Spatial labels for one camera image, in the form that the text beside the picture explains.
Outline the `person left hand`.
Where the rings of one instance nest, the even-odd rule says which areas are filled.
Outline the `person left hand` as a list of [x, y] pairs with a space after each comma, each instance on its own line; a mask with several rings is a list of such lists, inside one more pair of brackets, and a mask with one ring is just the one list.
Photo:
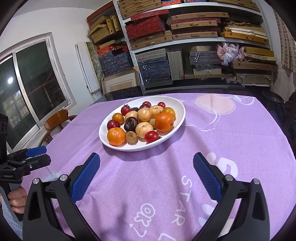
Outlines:
[[27, 193], [23, 187], [11, 191], [8, 194], [8, 199], [12, 211], [18, 214], [24, 214], [27, 201]]

